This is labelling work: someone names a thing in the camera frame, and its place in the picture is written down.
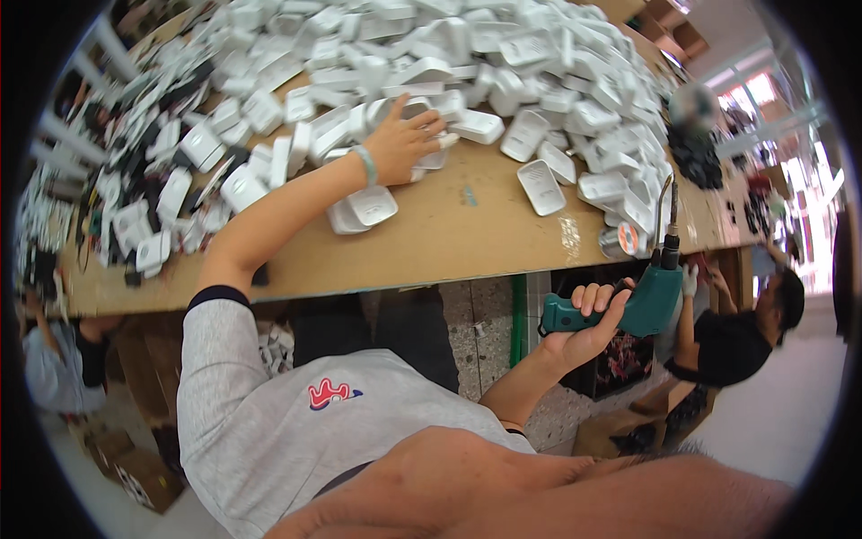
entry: wall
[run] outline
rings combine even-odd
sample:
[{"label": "wall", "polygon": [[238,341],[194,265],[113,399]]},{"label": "wall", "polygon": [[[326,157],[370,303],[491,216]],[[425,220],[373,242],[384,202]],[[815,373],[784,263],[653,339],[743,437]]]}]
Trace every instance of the wall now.
[{"label": "wall", "polygon": [[832,297],[806,298],[799,327],[754,376],[719,393],[689,439],[728,466],[798,486],[829,430],[845,355]]},{"label": "wall", "polygon": [[709,43],[709,50],[686,64],[695,78],[766,37],[766,28],[749,0],[703,0],[688,14],[689,22]]}]

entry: cardboard box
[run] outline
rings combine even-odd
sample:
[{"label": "cardboard box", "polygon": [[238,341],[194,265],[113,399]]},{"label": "cardboard box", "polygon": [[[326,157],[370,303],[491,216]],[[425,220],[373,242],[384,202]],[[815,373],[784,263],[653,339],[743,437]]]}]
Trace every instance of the cardboard box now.
[{"label": "cardboard box", "polygon": [[781,165],[768,166],[759,172],[769,178],[769,182],[778,191],[781,198],[784,200],[793,200],[793,195],[790,194],[790,187],[787,185],[787,178],[784,176]]},{"label": "cardboard box", "polygon": [[655,427],[653,450],[660,448],[665,439],[664,416],[648,417],[622,409],[586,419],[578,425],[572,455],[615,459],[620,456],[620,450],[610,437],[627,436],[635,428],[646,424]]},{"label": "cardboard box", "polygon": [[145,449],[133,449],[117,459],[114,466],[129,497],[160,515],[183,491],[183,483],[161,458]]},{"label": "cardboard box", "polygon": [[579,4],[594,4],[602,8],[611,24],[625,24],[647,5],[645,0],[576,0]]},{"label": "cardboard box", "polygon": [[114,464],[125,454],[134,450],[134,444],[132,439],[128,437],[128,433],[125,430],[111,430],[93,438],[89,448],[93,461],[96,462],[102,475],[119,483],[120,478],[116,474]]},{"label": "cardboard box", "polygon": [[644,397],[634,401],[629,408],[641,415],[665,417],[695,388],[692,382],[669,379]]},{"label": "cardboard box", "polygon": [[700,35],[690,22],[683,22],[673,29],[673,40],[685,51],[689,58],[703,54],[709,49],[706,40]]},{"label": "cardboard box", "polygon": [[685,22],[685,15],[668,0],[650,0],[644,11],[661,26],[672,29]]}]

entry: black t-shirt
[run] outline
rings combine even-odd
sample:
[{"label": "black t-shirt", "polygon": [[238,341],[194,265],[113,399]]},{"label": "black t-shirt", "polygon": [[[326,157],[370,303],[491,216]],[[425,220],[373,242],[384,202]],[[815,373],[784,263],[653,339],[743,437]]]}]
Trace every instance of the black t-shirt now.
[{"label": "black t-shirt", "polygon": [[679,379],[712,387],[737,384],[754,375],[766,363],[772,346],[760,333],[753,311],[717,315],[706,310],[695,323],[695,341],[700,344],[697,371],[665,364]]}]

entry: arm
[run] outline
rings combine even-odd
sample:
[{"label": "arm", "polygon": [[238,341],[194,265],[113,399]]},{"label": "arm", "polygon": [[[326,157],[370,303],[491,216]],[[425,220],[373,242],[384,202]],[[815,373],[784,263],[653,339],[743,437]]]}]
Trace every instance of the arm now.
[{"label": "arm", "polygon": [[45,310],[42,308],[42,303],[39,301],[39,298],[36,297],[36,292],[30,289],[27,289],[26,294],[26,308],[36,318],[36,325],[39,326],[39,331],[42,332],[42,337],[45,340],[45,344],[51,348],[54,353],[57,354],[59,360],[63,363],[66,363],[66,359],[63,357],[63,353],[59,349],[59,344],[57,343],[57,337],[54,336],[54,333],[51,331],[51,325],[48,324],[47,318],[45,318]]},{"label": "arm", "polygon": [[680,367],[697,370],[697,356],[700,344],[695,342],[695,308],[694,296],[697,293],[697,266],[689,269],[683,266],[683,309],[679,312],[677,322],[677,346],[674,349],[673,360]]},{"label": "arm", "polygon": [[[408,182],[410,168],[421,157],[440,151],[440,142],[431,137],[440,133],[446,123],[436,110],[402,121],[401,110],[407,98],[405,94],[397,99],[389,116],[363,143],[377,168],[380,185]],[[327,207],[364,189],[366,182],[362,159],[351,152],[261,198],[213,238],[197,290],[228,285],[248,296],[252,276],[259,267]]]},{"label": "arm", "polygon": [[616,325],[625,312],[631,291],[622,291],[611,300],[614,287],[592,284],[579,286],[572,304],[588,317],[595,309],[608,312],[595,327],[577,333],[552,333],[530,355],[515,365],[479,399],[490,408],[506,429],[524,430],[539,399],[567,373],[599,355],[616,334]]},{"label": "arm", "polygon": [[779,266],[787,266],[787,253],[779,249],[777,245],[773,244],[771,241],[767,241],[764,243],[763,247],[776,264]]}]

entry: finger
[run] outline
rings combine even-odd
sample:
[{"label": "finger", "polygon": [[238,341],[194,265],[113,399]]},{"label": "finger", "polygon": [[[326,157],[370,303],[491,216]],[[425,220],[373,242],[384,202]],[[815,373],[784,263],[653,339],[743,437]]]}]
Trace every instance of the finger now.
[{"label": "finger", "polygon": [[593,304],[596,302],[596,294],[598,294],[598,284],[590,283],[584,291],[584,299],[581,301],[581,314],[588,317],[592,314]]},{"label": "finger", "polygon": [[616,335],[616,326],[622,320],[622,315],[626,312],[626,302],[631,297],[632,291],[624,290],[610,300],[608,312],[604,313],[602,320],[593,329],[593,335],[598,341],[607,343]]},{"label": "finger", "polygon": [[432,136],[439,134],[445,128],[446,122],[444,122],[440,118],[437,118],[432,123],[425,126],[422,131],[425,133],[425,136],[427,136],[427,138],[431,138]]},{"label": "finger", "polygon": [[598,293],[596,294],[596,303],[593,305],[593,309],[596,312],[603,312],[604,308],[608,306],[610,302],[610,298],[614,295],[614,286],[605,285],[598,289]]},{"label": "finger", "polygon": [[581,308],[581,304],[583,304],[583,301],[584,301],[584,292],[585,291],[586,291],[586,287],[579,286],[578,288],[575,289],[574,292],[572,292],[572,307],[574,307],[575,309]]},{"label": "finger", "polygon": [[440,113],[436,110],[426,110],[421,114],[417,114],[413,116],[409,120],[406,121],[407,127],[411,129],[418,129],[423,125],[429,125],[430,123],[434,123],[440,119]]},{"label": "finger", "polygon": [[393,122],[401,120],[401,113],[404,110],[404,104],[407,103],[408,99],[410,99],[410,94],[401,94],[398,96],[398,99],[396,99],[392,104],[392,108],[389,109],[389,115],[386,119],[392,120]]}]

